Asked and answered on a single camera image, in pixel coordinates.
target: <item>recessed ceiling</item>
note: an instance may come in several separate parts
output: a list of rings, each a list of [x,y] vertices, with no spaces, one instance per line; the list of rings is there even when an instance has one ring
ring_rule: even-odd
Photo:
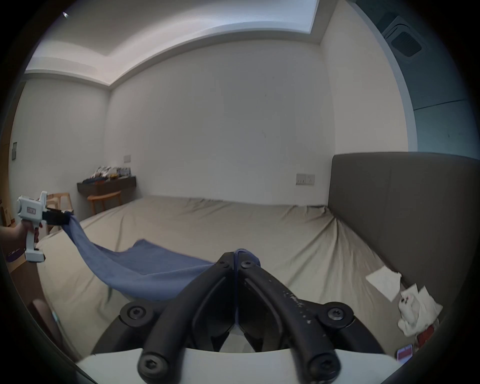
[[[241,31],[308,35],[316,11],[317,0],[79,1],[45,34],[25,73],[110,86],[152,58],[209,36]]]

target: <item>wall switch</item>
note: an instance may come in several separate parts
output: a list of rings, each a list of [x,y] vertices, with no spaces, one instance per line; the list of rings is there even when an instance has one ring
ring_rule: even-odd
[[[296,185],[314,185],[315,184],[315,175],[297,173],[297,183]]]
[[[297,183],[296,185],[305,185],[305,174],[297,173]]]
[[[305,185],[314,185],[315,184],[315,175],[306,174],[305,175]]]

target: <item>beige bed sheet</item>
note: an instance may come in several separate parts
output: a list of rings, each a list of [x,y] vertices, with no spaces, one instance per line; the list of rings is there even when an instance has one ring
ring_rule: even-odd
[[[389,302],[365,279],[383,262],[326,207],[152,196],[102,212],[82,227],[92,242],[115,251],[146,239],[215,262],[246,248],[299,298],[348,304],[386,353],[412,341],[396,325],[398,298]],[[45,296],[70,347],[85,357],[129,298],[90,271],[63,231],[39,248],[46,256],[38,265]]]

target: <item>blue towel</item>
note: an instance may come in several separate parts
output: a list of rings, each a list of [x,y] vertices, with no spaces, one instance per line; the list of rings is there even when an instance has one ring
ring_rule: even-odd
[[[138,240],[124,252],[110,251],[93,244],[73,215],[70,216],[69,224],[62,228],[101,281],[135,298],[171,299],[213,265],[196,257],[169,251],[146,240]],[[258,259],[247,250],[235,251],[235,262],[239,252],[247,253],[260,265]]]

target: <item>ceiling air vent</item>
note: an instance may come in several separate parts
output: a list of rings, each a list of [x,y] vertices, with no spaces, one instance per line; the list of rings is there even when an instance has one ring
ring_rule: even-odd
[[[421,45],[418,41],[405,31],[400,32],[398,36],[392,40],[392,46],[407,57],[412,57],[421,50]]]
[[[382,32],[397,59],[411,62],[427,48],[421,36],[400,16]]]

